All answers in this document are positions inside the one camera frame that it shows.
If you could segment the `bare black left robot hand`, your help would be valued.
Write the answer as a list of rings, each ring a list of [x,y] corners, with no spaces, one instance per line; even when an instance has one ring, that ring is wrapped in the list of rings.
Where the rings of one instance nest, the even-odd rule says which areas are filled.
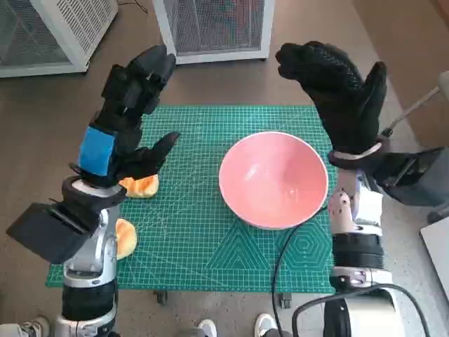
[[[176,58],[155,45],[126,66],[113,65],[102,90],[102,108],[84,133],[78,161],[71,164],[92,186],[111,187],[124,178],[157,174],[179,137],[172,131],[152,147],[140,147],[142,118],[157,108]]]

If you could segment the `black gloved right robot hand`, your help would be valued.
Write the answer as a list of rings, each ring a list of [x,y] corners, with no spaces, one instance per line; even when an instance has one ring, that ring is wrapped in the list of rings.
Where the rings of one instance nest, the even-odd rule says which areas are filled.
[[[281,77],[297,81],[313,101],[337,152],[362,154],[377,142],[387,94],[387,66],[377,61],[367,77],[331,44],[286,43],[276,52]]]

